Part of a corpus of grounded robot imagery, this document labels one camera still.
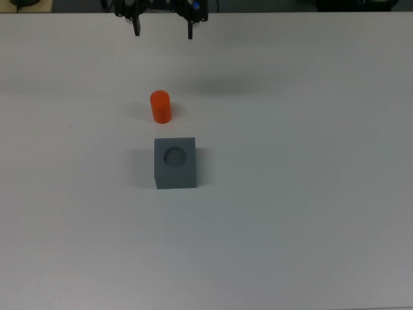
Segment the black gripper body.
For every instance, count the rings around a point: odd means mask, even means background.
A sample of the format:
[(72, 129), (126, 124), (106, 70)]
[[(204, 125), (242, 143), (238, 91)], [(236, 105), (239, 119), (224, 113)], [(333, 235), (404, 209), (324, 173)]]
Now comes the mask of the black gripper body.
[(175, 4), (172, 0), (144, 0), (141, 6), (150, 10), (174, 10)]

